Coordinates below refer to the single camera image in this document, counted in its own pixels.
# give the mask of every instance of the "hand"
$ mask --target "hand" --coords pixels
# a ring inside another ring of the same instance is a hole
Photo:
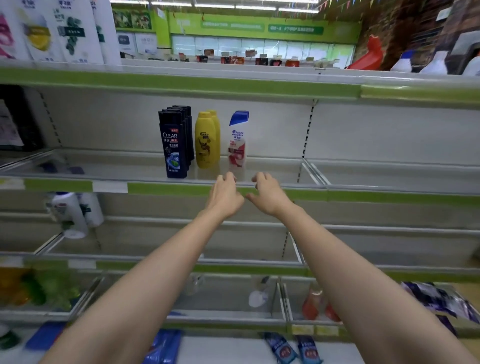
[[[260,211],[278,218],[282,211],[293,205],[270,173],[258,172],[252,178],[252,182],[257,182],[255,188],[258,190],[258,195],[247,194],[246,197]]]
[[[240,192],[237,192],[236,178],[232,172],[225,176],[219,175],[210,190],[204,211],[215,211],[220,214],[222,221],[240,209],[245,201]]]

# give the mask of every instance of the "window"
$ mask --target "window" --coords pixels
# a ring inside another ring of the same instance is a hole
[[[284,59],[298,57],[299,60],[305,60],[307,57],[313,57],[315,61],[322,58],[329,60],[338,59],[339,61],[334,66],[345,68],[352,61],[355,46],[223,36],[172,35],[172,51],[175,54],[183,53],[187,56],[203,55],[204,49],[213,49],[216,56],[221,56],[221,52],[230,52],[231,56],[244,57],[246,50],[255,49],[257,55],[264,53],[268,58],[281,56]]]

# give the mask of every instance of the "person's left hand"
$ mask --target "person's left hand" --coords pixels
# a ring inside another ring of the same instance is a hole
[[[222,219],[235,215],[244,202],[243,196],[237,192],[235,181],[232,172],[227,172],[225,176],[219,175],[210,190],[204,211],[215,211]]]

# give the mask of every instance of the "person's right arm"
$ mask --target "person's right arm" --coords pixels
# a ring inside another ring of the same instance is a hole
[[[268,173],[246,197],[292,234],[365,363],[478,364],[440,321],[397,283],[285,195]]]

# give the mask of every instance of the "white bottom shelf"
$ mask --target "white bottom shelf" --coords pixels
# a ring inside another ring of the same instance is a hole
[[[24,349],[24,344],[36,332],[35,328],[14,328],[22,338],[22,345],[0,351],[0,363],[37,364],[44,352]],[[290,345],[298,353],[295,342]],[[355,344],[317,342],[320,357],[328,364],[363,364]],[[180,344],[177,364],[275,364],[276,359],[267,343],[261,339],[216,338],[184,336]]]

